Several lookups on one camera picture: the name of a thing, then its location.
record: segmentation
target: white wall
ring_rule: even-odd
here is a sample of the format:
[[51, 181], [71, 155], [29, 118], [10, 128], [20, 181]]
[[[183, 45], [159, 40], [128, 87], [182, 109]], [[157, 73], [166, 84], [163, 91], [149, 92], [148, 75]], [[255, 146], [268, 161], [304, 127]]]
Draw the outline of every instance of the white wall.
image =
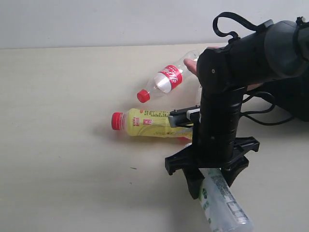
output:
[[[309, 15], [308, 0], [1, 0], [0, 48], [226, 41], [212, 31], [222, 11], [255, 24]], [[222, 19], [222, 30], [250, 33]]]

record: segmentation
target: red bottle cap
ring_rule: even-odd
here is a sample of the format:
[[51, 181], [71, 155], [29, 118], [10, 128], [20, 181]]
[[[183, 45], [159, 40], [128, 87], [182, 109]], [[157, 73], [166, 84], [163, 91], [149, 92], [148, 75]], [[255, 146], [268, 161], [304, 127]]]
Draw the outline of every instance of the red bottle cap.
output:
[[150, 99], [150, 95], [148, 93], [147, 90], [142, 89], [140, 92], [138, 92], [137, 94], [137, 99], [141, 102], [141, 103], [145, 103], [146, 101], [148, 101]]
[[122, 114], [123, 113], [120, 113], [120, 112], [113, 113], [112, 115], [112, 129], [113, 130], [116, 130], [116, 131], [120, 130]]

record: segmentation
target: human hand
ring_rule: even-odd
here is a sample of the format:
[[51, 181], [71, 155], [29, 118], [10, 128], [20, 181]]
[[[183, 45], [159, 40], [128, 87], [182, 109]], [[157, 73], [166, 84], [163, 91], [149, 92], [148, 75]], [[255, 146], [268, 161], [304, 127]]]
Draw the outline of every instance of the human hand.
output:
[[[185, 66], [187, 66], [188, 70], [193, 73], [195, 76], [197, 76], [197, 63], [196, 61], [193, 61], [191, 59], [184, 59], [183, 63], [185, 64]], [[248, 86], [248, 91], [255, 89], [259, 86], [261, 86], [262, 84], [255, 84], [255, 85], [250, 85]]]

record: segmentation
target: yellow label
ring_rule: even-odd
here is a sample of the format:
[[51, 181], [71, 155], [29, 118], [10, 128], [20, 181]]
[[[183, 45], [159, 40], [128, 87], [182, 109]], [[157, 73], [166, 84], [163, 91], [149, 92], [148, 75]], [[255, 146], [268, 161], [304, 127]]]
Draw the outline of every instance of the yellow label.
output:
[[131, 136], [186, 137], [192, 139], [187, 128], [171, 128], [168, 111], [130, 109], [127, 114], [126, 128]]

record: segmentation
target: beige tabletop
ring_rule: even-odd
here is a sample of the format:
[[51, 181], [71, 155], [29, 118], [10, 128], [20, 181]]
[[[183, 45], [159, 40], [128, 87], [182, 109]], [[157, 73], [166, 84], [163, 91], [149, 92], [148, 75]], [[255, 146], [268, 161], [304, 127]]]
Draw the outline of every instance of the beige tabletop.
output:
[[[136, 93], [166, 64], [207, 45], [1, 50], [0, 231], [209, 232], [183, 173], [164, 167], [184, 144], [111, 129], [113, 112], [194, 105], [194, 76], [146, 104]], [[267, 106], [254, 99], [243, 110]], [[277, 109], [259, 118], [286, 116]], [[231, 188], [254, 231], [308, 231], [308, 124], [242, 118], [238, 135], [261, 142]]]

